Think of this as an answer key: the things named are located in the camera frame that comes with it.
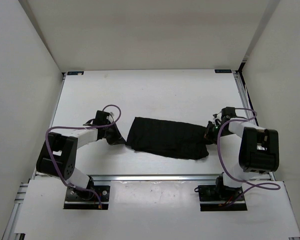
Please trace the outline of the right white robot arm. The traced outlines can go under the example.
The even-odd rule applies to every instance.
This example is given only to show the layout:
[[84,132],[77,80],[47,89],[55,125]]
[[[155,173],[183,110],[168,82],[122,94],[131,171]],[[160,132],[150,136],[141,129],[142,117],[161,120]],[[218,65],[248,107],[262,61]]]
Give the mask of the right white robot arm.
[[[227,169],[222,157],[221,137],[236,135],[241,139],[237,162]],[[256,126],[244,118],[209,121],[205,139],[217,145],[223,172],[217,178],[214,194],[227,199],[242,184],[253,186],[253,177],[275,172],[279,167],[279,134],[276,130]]]

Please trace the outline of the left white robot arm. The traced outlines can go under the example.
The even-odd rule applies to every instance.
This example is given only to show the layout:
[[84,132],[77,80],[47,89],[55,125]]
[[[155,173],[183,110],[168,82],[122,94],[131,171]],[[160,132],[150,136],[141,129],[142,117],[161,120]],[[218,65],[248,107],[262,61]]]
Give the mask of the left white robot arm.
[[65,186],[77,191],[83,200],[95,194],[92,178],[75,167],[77,150],[90,143],[105,139],[111,146],[125,144],[116,124],[84,124],[82,127],[56,126],[45,136],[36,170],[61,179]]

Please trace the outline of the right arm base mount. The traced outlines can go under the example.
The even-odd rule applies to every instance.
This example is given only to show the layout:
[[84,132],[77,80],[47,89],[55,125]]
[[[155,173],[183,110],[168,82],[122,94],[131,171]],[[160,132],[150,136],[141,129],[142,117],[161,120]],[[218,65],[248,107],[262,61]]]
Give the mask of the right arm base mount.
[[194,192],[199,195],[201,212],[247,211],[242,188],[218,189],[216,185],[198,185]]

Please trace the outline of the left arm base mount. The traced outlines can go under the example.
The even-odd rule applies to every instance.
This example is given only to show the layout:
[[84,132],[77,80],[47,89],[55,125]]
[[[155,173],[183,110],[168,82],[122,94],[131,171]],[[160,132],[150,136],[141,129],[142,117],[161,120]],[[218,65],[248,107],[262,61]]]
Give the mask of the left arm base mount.
[[63,208],[66,210],[108,210],[110,186],[95,185],[93,189],[99,198],[92,192],[81,192],[68,187]]

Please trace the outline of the black pleated skirt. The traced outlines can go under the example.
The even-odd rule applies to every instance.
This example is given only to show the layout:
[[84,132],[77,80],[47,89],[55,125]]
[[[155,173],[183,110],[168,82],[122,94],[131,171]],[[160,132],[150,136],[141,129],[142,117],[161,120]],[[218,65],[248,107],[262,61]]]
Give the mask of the black pleated skirt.
[[126,145],[138,152],[186,160],[209,155],[206,128],[185,122],[136,117]]

